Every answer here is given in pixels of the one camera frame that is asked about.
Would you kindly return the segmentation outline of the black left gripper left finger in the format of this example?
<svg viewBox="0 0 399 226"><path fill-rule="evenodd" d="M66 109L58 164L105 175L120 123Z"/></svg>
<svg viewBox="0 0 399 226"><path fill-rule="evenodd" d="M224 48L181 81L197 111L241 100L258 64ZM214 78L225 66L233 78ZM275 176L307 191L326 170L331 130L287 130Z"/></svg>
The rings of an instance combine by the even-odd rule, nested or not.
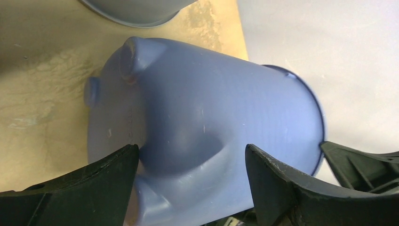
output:
<svg viewBox="0 0 399 226"><path fill-rule="evenodd" d="M126 145L85 167L0 194L3 226L121 226L138 167L139 148Z"/></svg>

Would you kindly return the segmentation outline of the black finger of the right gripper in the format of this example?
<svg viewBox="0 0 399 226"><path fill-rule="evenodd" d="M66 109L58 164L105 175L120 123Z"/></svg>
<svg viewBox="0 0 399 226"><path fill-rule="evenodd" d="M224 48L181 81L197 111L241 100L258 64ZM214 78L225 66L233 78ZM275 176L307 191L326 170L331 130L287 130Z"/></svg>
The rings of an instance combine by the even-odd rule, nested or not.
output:
<svg viewBox="0 0 399 226"><path fill-rule="evenodd" d="M366 153L333 142L320 148L342 187L374 194L399 192L399 153Z"/></svg>

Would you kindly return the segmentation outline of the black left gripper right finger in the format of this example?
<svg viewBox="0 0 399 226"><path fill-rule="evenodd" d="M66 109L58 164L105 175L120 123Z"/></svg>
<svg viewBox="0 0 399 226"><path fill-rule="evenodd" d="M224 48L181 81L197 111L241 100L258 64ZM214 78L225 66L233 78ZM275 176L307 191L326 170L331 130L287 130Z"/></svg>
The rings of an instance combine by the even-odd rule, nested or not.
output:
<svg viewBox="0 0 399 226"><path fill-rule="evenodd" d="M255 145L245 152L260 226L396 226L399 193L374 194L305 174Z"/></svg>

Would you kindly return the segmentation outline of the blue plastic bucket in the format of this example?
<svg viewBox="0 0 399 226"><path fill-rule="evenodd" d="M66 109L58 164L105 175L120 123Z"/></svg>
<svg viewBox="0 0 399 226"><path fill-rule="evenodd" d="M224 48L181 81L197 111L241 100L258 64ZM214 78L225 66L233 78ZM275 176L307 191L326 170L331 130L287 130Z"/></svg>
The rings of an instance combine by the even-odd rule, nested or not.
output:
<svg viewBox="0 0 399 226"><path fill-rule="evenodd" d="M128 38L89 77L88 161L138 145L136 226L200 226L253 207L245 148L315 175L326 129L307 84L161 38Z"/></svg>

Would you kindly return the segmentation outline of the white grey cylindrical bin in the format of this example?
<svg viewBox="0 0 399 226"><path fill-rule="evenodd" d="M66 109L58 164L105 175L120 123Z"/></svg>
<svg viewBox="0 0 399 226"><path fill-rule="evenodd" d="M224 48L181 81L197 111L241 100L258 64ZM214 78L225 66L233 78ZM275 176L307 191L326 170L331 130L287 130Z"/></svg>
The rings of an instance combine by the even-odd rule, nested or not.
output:
<svg viewBox="0 0 399 226"><path fill-rule="evenodd" d="M174 18L195 0L81 0L83 5L116 23L151 28Z"/></svg>

